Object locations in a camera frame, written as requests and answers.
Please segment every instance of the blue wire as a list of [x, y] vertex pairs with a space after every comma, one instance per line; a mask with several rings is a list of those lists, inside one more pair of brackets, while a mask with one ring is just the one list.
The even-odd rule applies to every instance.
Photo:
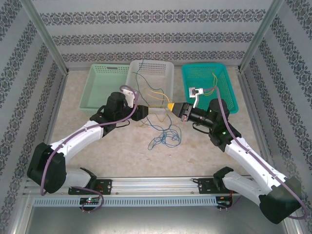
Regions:
[[143, 59], [142, 59], [142, 63], [141, 63], [141, 65], [140, 65], [140, 67], [138, 68], [138, 71], [137, 71], [137, 72], [132, 72], [132, 73], [134, 73], [134, 74], [136, 75], [137, 89], [138, 89], [138, 91], [139, 91], [139, 93], [140, 93], [142, 99], [143, 99], [143, 100], [146, 102], [146, 104], [149, 106], [150, 104], [148, 104], [148, 102], [145, 100], [145, 98], [143, 97], [143, 95], [142, 95], [142, 93], [141, 93], [141, 91], [140, 91], [140, 88], [139, 88], [139, 85], [138, 85], [138, 81], [137, 81], [137, 76], [138, 76], [138, 75], [140, 75], [141, 77], [143, 77], [143, 79], [145, 80], [145, 82], [147, 83], [147, 85], [148, 85], [151, 89], [153, 89], [153, 90], [155, 90], [155, 91], [161, 90], [163, 94], [164, 94], [165, 92], [164, 92], [163, 89], [161, 89], [161, 88], [160, 88], [160, 89], [154, 89], [154, 88], [147, 82], [146, 78], [145, 78], [143, 75], [141, 75], [141, 74], [138, 73], [138, 72], [141, 70], [141, 67], [143, 66], [143, 62], [144, 62], [145, 56], [146, 56], [146, 55], [144, 55], [144, 57], [143, 57]]
[[[153, 125], [151, 123], [151, 121], [148, 119], [148, 117], [146, 117], [146, 118], [150, 124], [146, 124], [143, 122], [143, 124], [145, 124], [147, 126], [152, 126], [154, 129], [162, 132], [158, 137], [155, 137], [153, 140], [151, 140], [151, 142], [148, 144], [148, 147], [147, 147], [148, 150], [152, 150], [156, 145], [159, 145], [161, 143], [166, 145], [169, 148], [174, 148], [174, 147], [177, 147], [179, 144], [181, 144], [182, 131], [179, 128], [179, 126], [172, 124], [172, 120], [171, 120], [170, 116], [169, 115], [167, 115], [167, 116], [170, 120], [170, 125], [167, 129], [163, 129], [162, 127], [160, 127], [158, 125]], [[171, 128], [172, 126], [177, 127], [179, 129], [179, 132], [175, 129], [172, 129]], [[177, 143], [176, 144], [169, 144], [169, 143], [167, 143], [167, 138], [171, 139], [172, 141], [177, 141]]]
[[[138, 75], [140, 75], [141, 77], [143, 77], [143, 79], [145, 80], [145, 82], [147, 83], [147, 85], [148, 85], [151, 89], [153, 89], [153, 90], [155, 90], [155, 91], [161, 90], [163, 94], [164, 94], [165, 92], [164, 92], [163, 89], [161, 89], [161, 88], [160, 88], [160, 89], [154, 89], [154, 88], [147, 82], [146, 78], [145, 78], [143, 75], [141, 75], [141, 74], [138, 73], [138, 72], [140, 71], [142, 65], [143, 65], [144, 58], [145, 58], [145, 57], [143, 57], [142, 63], [141, 63], [141, 65], [140, 65], [138, 71], [137, 71], [137, 72], [133, 72], [133, 73], [136, 75], [137, 89], [138, 89], [138, 91], [139, 91], [139, 93], [140, 93], [142, 99], [143, 99], [143, 100], [146, 102], [146, 104], [149, 106], [148, 102], [144, 99], [142, 93], [140, 92], [139, 85], [138, 85], [138, 81], [137, 81], [137, 76], [138, 76]], [[172, 124], [172, 120], [171, 120], [170, 116], [169, 116], [169, 115], [167, 115], [167, 116], [168, 116], [168, 118], [169, 118], [169, 120], [170, 120], [170, 125], [169, 125], [169, 127], [168, 127], [167, 129], [163, 129], [162, 127], [160, 127], [160, 126], [158, 126], [158, 125], [153, 125], [153, 124], [150, 122], [150, 120], [148, 119], [148, 117], [146, 117], [146, 118], [147, 118], [147, 121], [148, 121], [150, 124], [146, 124], [146, 123], [144, 123], [144, 122], [141, 120], [141, 122], [142, 122], [143, 124], [145, 124], [145, 125], [147, 125], [147, 126], [152, 126], [152, 127], [153, 127], [154, 129], [156, 129], [157, 131], [161, 131], [161, 132], [162, 132], [158, 137], [155, 137], [153, 140], [151, 140], [151, 142], [148, 144], [148, 147], [147, 147], [148, 150], [152, 150], [156, 145], [159, 145], [159, 144], [161, 144], [161, 143], [164, 144], [164, 145], [166, 145], [166, 146], [169, 147], [169, 148], [174, 148], [174, 147], [177, 147], [179, 144], [181, 144], [181, 141], [182, 141], [182, 131], [181, 131], [181, 129], [180, 129], [179, 126], [177, 126], [177, 125], [175, 125], [175, 124]], [[177, 127], [177, 128], [179, 129], [180, 133], [179, 133], [177, 130], [172, 129], [173, 126]], [[171, 139], [173, 142], [177, 141], [177, 144], [169, 144], [169, 143], [167, 143], [167, 138]]]

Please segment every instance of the yellow wire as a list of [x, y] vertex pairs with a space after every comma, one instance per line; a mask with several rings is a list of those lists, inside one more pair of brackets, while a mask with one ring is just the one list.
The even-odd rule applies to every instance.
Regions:
[[[216, 85], [218, 84], [218, 78], [215, 76], [215, 74], [213, 73], [214, 76], [214, 87], [216, 87]], [[204, 94], [205, 96], [210, 96], [211, 94], [213, 94], [214, 89], [211, 90], [209, 93]]]
[[154, 97], [153, 95], [150, 95], [149, 93], [146, 92], [146, 88], [144, 89], [144, 91], [145, 91], [145, 93], [146, 93], [148, 96], [151, 96], [152, 98], [155, 98], [155, 99], [158, 99], [158, 100], [162, 100], [162, 101], [167, 99], [167, 101], [170, 103], [170, 100], [169, 100], [168, 96], [165, 95], [165, 94], [163, 94], [163, 93], [155, 92], [155, 91], [149, 89], [149, 91], [151, 91], [151, 92], [154, 93], [154, 94], [161, 94], [161, 95], [164, 95], [164, 96], [166, 97], [166, 99], [161, 99], [161, 98], [158, 98], [158, 97]]
[[[155, 98], [155, 99], [158, 99], [158, 100], [166, 100], [166, 99], [161, 99], [161, 98], [157, 98], [157, 97], [154, 97], [153, 95], [150, 95], [150, 94], [148, 94], [147, 92], [146, 92], [146, 89], [147, 88], [145, 88], [143, 91], [147, 94], [147, 95], [149, 95], [149, 96], [151, 96], [152, 98]], [[163, 94], [163, 93], [160, 93], [160, 92], [155, 92], [155, 91], [153, 91], [153, 90], [151, 90], [151, 89], [148, 89], [149, 91], [151, 91], [152, 93], [155, 93], [155, 94], [161, 94], [161, 95], [164, 95], [166, 98], [167, 98], [167, 101], [168, 101], [168, 103], [170, 103], [170, 99], [168, 98], [168, 96], [167, 95], [165, 95], [165, 94]], [[149, 107], [156, 107], [156, 106], [163, 106], [163, 105], [149, 105]]]
[[[168, 112], [166, 111], [166, 116], [164, 117], [164, 119], [163, 119], [163, 120], [160, 120], [160, 118], [158, 117], [158, 115], [157, 115], [156, 113], [150, 113], [150, 110], [149, 110], [148, 115], [156, 115], [156, 117], [157, 117], [158, 121], [159, 121], [159, 122], [161, 122], [161, 123], [163, 123], [163, 122], [165, 121], [165, 119], [166, 119], [167, 115], [168, 115]], [[144, 124], [145, 124], [146, 122], [147, 122], [147, 121], [145, 121], [145, 122], [143, 122], [143, 121], [142, 121], [142, 123], [143, 123], [143, 124], [140, 126], [140, 123], [138, 123], [138, 126], [141, 128], [141, 127], [143, 127], [143, 126], [144, 126]]]

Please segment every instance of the green basket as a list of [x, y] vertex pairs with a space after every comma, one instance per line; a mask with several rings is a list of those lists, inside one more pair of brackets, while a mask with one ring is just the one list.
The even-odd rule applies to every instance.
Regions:
[[129, 65], [92, 64], [84, 86], [79, 108], [87, 115], [94, 115], [106, 105], [112, 92], [126, 83]]
[[[214, 73], [218, 79], [217, 86], [221, 98], [225, 100], [231, 114], [238, 112], [238, 105], [233, 92], [226, 66], [221, 63], [195, 63], [182, 66], [185, 96], [188, 103], [194, 104], [195, 98], [189, 97], [189, 88], [209, 89], [214, 86]], [[198, 108], [207, 110], [210, 101], [217, 98], [216, 91], [210, 96], [200, 95]]]

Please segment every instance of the white basket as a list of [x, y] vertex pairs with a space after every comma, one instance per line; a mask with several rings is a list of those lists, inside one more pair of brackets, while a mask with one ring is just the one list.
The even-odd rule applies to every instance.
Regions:
[[[157, 98], [163, 98], [165, 101], [163, 102], [163, 106], [167, 106], [168, 101], [166, 97], [163, 95], [158, 95], [150, 92], [149, 90], [153, 90], [149, 87], [149, 85], [154, 89], [162, 89], [164, 94], [168, 96], [170, 101], [173, 101], [173, 90], [174, 90], [174, 69], [175, 66], [171, 62], [157, 61], [157, 60], [134, 60], [130, 63], [130, 68], [128, 71], [128, 76], [126, 80], [126, 85], [129, 85], [133, 89], [140, 90], [144, 99], [148, 102], [150, 106], [161, 105], [162, 100], [157, 100], [147, 95], [145, 92], [148, 92], [150, 95], [153, 95]], [[143, 100], [142, 96], [139, 94], [138, 105], [147, 106], [146, 102]], [[158, 112], [163, 110], [162, 108], [151, 107], [151, 112]]]

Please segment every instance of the yellow connector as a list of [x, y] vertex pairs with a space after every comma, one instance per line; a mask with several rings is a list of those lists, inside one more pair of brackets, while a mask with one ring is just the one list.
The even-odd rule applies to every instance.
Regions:
[[168, 103], [168, 108], [170, 111], [174, 108], [174, 103]]

